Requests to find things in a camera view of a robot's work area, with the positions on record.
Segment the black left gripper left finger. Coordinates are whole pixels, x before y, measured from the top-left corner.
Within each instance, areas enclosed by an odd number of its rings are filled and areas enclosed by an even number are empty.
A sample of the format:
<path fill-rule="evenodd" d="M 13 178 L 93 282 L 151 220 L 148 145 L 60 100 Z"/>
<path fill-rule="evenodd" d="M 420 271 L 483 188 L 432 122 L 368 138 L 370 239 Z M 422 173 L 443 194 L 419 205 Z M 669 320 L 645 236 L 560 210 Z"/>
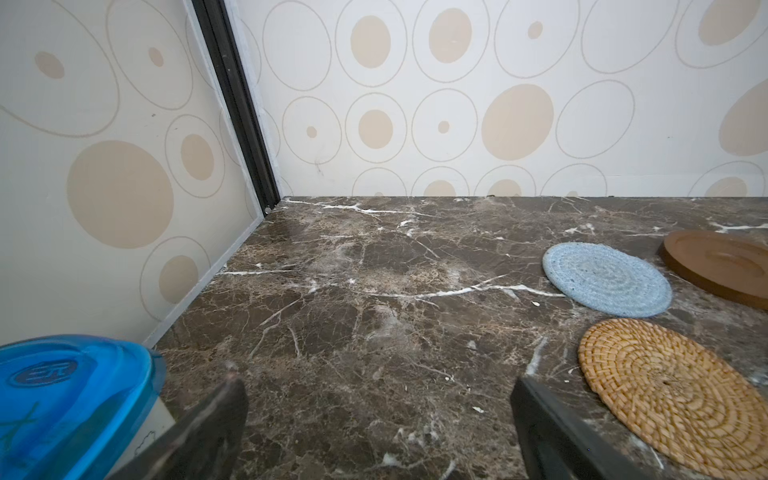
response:
<path fill-rule="evenodd" d="M 204 400 L 112 479 L 222 479 L 241 450 L 249 401 L 244 382 L 228 374 Z"/>

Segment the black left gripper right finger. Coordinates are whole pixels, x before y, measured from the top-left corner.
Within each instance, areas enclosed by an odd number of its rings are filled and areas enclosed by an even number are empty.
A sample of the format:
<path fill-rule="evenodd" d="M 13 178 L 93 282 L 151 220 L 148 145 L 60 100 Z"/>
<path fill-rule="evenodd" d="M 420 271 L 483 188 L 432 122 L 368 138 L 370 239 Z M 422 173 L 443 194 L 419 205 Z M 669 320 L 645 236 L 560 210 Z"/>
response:
<path fill-rule="evenodd" d="M 516 380 L 510 406 L 530 479 L 644 479 L 646 475 L 545 386 Z"/>

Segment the woven rattan coaster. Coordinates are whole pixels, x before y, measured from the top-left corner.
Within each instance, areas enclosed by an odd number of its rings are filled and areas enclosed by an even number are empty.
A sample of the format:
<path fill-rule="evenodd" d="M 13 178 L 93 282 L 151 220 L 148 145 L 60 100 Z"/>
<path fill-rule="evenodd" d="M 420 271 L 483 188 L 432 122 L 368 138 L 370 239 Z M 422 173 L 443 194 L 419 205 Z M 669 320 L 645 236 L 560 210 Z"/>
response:
<path fill-rule="evenodd" d="M 578 348 L 591 390 L 663 455 L 720 479 L 767 476 L 767 402 L 712 351 L 673 330 L 618 318 Z"/>

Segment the light blue woven coaster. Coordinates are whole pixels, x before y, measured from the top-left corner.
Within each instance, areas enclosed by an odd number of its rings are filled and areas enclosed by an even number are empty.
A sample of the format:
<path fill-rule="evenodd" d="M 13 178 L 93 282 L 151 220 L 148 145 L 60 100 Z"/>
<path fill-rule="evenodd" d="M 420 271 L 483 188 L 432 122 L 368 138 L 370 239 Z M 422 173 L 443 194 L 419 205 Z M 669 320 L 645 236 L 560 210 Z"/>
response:
<path fill-rule="evenodd" d="M 564 295 L 614 317 L 652 317 L 673 300 L 669 281 L 653 265 L 603 244 L 554 245 L 544 253 L 542 268 Z"/>

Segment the round brown wooden coaster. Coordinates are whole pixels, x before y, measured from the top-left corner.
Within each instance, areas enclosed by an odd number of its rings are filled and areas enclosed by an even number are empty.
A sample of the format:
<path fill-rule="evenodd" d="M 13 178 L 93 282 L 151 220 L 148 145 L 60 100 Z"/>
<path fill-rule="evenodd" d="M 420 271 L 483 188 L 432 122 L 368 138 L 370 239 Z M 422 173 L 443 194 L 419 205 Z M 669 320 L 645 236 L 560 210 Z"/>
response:
<path fill-rule="evenodd" d="M 658 254 L 695 286 L 753 308 L 767 308 L 767 248 L 735 235 L 680 230 L 664 238 Z"/>

